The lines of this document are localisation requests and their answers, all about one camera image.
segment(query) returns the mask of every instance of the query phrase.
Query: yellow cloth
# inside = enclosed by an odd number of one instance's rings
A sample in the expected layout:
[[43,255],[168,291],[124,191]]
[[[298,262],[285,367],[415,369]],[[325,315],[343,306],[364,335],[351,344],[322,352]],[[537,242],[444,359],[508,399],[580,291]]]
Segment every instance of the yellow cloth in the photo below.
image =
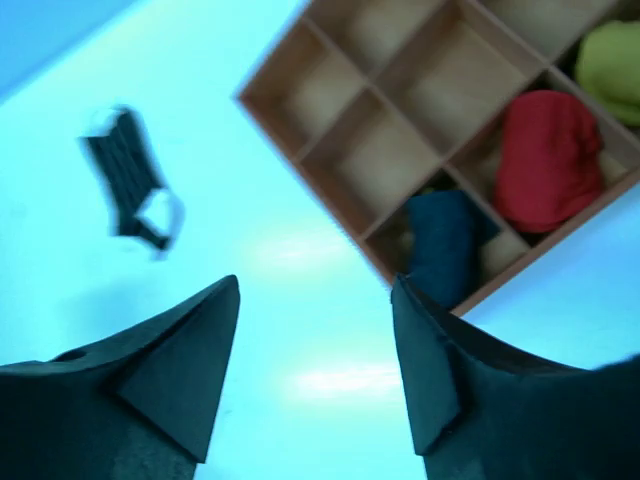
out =
[[576,80],[620,122],[640,127],[640,22],[609,22],[587,35]]

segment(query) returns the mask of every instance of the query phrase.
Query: wooden shelf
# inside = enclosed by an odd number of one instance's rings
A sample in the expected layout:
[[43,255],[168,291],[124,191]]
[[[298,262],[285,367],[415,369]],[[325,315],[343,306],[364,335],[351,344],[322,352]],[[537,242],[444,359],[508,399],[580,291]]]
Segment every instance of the wooden shelf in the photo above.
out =
[[554,59],[616,4],[615,0],[483,0],[546,58]]
[[443,154],[542,68],[526,48],[479,18],[466,4],[446,2],[376,79]]
[[360,69],[369,73],[393,57],[445,0],[325,0],[306,16]]
[[[572,80],[580,40],[635,0],[313,0],[241,94],[291,166],[387,281],[412,253],[405,205],[465,192],[497,227],[478,247],[462,315],[640,180],[640,132]],[[516,232],[492,206],[502,123],[519,94],[552,89],[595,115],[606,191],[554,232]]]
[[241,99],[276,145],[293,157],[335,121],[363,85],[343,55],[298,22]]
[[353,194],[362,211],[357,224],[366,229],[404,198],[416,179],[435,170],[439,157],[365,90],[302,162],[324,183],[339,183]]

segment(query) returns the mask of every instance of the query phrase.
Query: black object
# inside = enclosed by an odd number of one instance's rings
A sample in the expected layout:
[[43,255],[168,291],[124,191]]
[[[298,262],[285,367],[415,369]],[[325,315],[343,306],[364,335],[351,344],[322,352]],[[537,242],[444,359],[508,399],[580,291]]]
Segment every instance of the black object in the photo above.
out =
[[[82,137],[92,159],[106,178],[117,209],[116,235],[140,237],[158,251],[166,251],[182,226],[184,208],[180,200],[161,181],[152,164],[150,148],[143,140],[142,120],[128,107],[116,108],[114,126],[104,136]],[[170,235],[160,235],[136,215],[153,190],[166,189],[172,200]]]
[[631,480],[640,356],[595,371],[531,355],[398,277],[396,345],[415,452],[429,480]]
[[50,362],[0,367],[0,478],[189,480],[204,463],[236,328],[229,276]]
[[409,223],[415,235],[409,278],[447,309],[477,288],[480,247],[497,226],[461,190],[411,197]]

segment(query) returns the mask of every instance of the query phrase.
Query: red cloth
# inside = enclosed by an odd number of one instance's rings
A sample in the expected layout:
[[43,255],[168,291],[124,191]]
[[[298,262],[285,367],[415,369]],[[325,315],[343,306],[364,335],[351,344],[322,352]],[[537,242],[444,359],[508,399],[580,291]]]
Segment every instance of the red cloth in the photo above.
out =
[[601,148],[596,119],[577,98],[521,95],[504,122],[495,208],[521,232],[555,230],[602,194]]

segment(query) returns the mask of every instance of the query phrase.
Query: dark blue cloth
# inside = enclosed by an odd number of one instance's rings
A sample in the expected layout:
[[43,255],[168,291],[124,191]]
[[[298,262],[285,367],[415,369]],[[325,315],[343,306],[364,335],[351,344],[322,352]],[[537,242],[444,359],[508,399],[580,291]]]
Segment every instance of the dark blue cloth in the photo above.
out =
[[407,210],[415,235],[408,277],[439,305],[452,309],[477,287],[478,249],[497,227],[461,190],[412,197]]

